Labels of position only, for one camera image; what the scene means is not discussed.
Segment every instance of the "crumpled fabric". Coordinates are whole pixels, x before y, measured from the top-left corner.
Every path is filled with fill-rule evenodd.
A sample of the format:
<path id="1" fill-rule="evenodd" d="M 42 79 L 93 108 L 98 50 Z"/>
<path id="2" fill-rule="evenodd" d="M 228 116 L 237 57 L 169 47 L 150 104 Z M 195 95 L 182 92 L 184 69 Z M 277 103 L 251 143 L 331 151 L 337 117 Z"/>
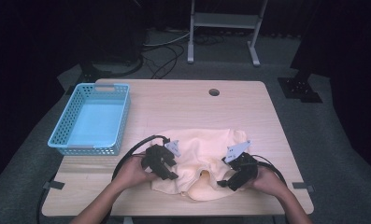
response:
<path id="1" fill-rule="evenodd" d="M 217 181 L 229 179 L 235 171 L 222 161 L 227 148 L 246 142 L 245 132 L 239 130 L 186 129 L 158 133 L 171 141 L 178 140 L 180 157 L 176 165 L 167 167 L 176 173 L 175 180 L 158 178 L 151 182 L 151 188 L 167 194 L 182 194 L 196 201 L 210 201 L 234 194 L 229 188 L 222 188 Z M 153 145 L 162 142 L 154 140 Z"/>

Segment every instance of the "hand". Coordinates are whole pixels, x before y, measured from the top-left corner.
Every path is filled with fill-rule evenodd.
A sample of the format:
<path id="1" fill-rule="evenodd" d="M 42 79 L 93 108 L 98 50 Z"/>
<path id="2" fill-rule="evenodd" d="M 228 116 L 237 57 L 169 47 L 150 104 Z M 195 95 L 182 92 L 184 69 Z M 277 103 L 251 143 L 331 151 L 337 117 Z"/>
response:
<path id="1" fill-rule="evenodd" d="M 288 191 L 287 186 L 270 169 L 258 166 L 258 175 L 249 180 L 242 188 L 257 189 L 260 192 L 278 197 L 282 192 Z"/>
<path id="2" fill-rule="evenodd" d="M 158 176 L 155 173 L 148 173 L 142 168 L 141 161 L 144 157 L 145 153 L 130 157 L 111 184 L 121 190 L 125 190 L 157 178 Z"/>

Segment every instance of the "blue plastic basket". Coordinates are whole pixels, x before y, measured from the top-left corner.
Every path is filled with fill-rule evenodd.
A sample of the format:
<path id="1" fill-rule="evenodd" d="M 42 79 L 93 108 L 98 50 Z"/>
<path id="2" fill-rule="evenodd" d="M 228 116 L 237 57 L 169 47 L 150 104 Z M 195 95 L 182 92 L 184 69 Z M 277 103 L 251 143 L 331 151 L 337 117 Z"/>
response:
<path id="1" fill-rule="evenodd" d="M 130 107 L 129 85 L 78 84 L 48 142 L 65 156 L 118 155 Z"/>

